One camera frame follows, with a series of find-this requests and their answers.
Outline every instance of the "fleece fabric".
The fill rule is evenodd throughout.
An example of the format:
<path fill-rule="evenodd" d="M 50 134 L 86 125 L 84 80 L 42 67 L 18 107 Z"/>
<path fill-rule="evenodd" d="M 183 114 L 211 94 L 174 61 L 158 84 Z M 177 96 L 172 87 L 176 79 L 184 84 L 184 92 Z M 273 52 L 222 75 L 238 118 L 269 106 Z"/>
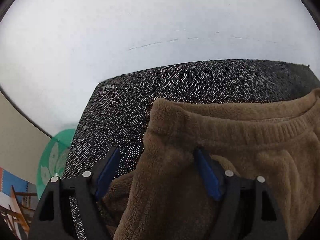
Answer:
<path fill-rule="evenodd" d="M 195 167 L 197 146 L 238 176 L 263 176 L 289 239 L 298 239 L 320 205 L 319 96 L 316 89 L 268 104 L 155 100 L 136 170 L 113 180 L 104 197 L 114 239 L 207 239 L 221 203 Z"/>

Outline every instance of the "black patterned tablecloth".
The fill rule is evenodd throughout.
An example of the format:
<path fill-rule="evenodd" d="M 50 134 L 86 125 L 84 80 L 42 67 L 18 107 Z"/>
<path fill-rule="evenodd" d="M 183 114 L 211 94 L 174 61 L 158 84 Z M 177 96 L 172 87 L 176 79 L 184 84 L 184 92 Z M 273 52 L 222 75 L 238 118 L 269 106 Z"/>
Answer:
<path fill-rule="evenodd" d="M 135 169 L 156 98 L 188 103 L 268 103 L 300 98 L 320 87 L 308 66 L 268 60 L 183 63 L 124 74 L 99 83 L 85 108 L 63 178 L 76 177 L 121 151 L 116 177 Z M 79 239 L 86 239 L 75 199 L 71 209 Z"/>

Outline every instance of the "beige wall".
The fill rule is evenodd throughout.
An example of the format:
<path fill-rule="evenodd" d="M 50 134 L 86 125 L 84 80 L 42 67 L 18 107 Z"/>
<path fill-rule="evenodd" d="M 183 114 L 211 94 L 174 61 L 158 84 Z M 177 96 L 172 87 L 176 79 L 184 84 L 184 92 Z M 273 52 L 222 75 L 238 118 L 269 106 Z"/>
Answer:
<path fill-rule="evenodd" d="M 0 167 L 35 184 L 38 162 L 49 141 L 0 93 Z"/>

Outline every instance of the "wall scratch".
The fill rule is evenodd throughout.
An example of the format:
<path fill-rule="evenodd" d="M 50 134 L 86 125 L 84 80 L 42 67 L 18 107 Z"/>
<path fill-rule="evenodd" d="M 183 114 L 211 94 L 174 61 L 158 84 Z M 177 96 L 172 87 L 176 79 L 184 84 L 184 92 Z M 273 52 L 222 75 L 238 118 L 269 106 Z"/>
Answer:
<path fill-rule="evenodd" d="M 235 36 L 232 36 L 232 38 L 234 38 L 234 39 L 247 39 L 247 37 L 235 37 Z"/>
<path fill-rule="evenodd" d="M 151 44 L 142 45 L 140 47 L 134 47 L 134 48 L 131 48 L 131 49 L 128 49 L 128 50 L 141 49 L 141 48 L 144 48 L 144 47 L 147 47 L 147 46 L 156 45 L 156 44 L 160 44 L 160 43 L 162 43 L 162 42 L 154 42 L 154 43 L 151 43 Z"/>

